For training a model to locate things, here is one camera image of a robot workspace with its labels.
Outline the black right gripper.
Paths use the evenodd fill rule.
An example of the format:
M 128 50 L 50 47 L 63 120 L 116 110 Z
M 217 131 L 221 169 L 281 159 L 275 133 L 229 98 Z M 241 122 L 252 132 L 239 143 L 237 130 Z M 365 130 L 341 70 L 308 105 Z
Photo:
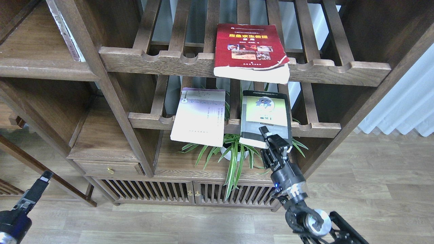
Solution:
M 271 179 L 276 192 L 291 200 L 308 198 L 304 175 L 297 164 L 289 163 L 287 151 L 290 144 L 279 135 L 273 135 L 265 126 L 260 127 L 259 131 L 266 145 L 266 148 L 260 150 L 262 162 L 265 169 L 270 168 L 273 171 Z

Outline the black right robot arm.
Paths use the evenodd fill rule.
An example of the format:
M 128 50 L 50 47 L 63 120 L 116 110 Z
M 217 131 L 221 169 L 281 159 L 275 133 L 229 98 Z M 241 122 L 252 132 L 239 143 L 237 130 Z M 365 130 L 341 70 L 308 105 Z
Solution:
M 265 168 L 272 170 L 270 177 L 275 187 L 270 195 L 285 208 L 285 220 L 293 233 L 299 235 L 304 244 L 325 244 L 327 241 L 323 238 L 327 235 L 333 238 L 334 244 L 366 244 L 367 241 L 337 212 L 327 213 L 307 206 L 306 180 L 298 165 L 288 157 L 292 144 L 272 134 L 265 126 L 259 131 L 265 140 L 262 161 Z

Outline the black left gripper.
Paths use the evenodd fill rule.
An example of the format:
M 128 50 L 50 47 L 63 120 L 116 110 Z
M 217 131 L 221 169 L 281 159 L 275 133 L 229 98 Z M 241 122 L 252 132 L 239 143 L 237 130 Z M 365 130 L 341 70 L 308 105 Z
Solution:
M 32 225 L 26 212 L 30 212 L 39 201 L 52 176 L 53 172 L 46 170 L 19 199 L 15 205 L 15 210 L 0 212 L 0 243 L 21 243 Z

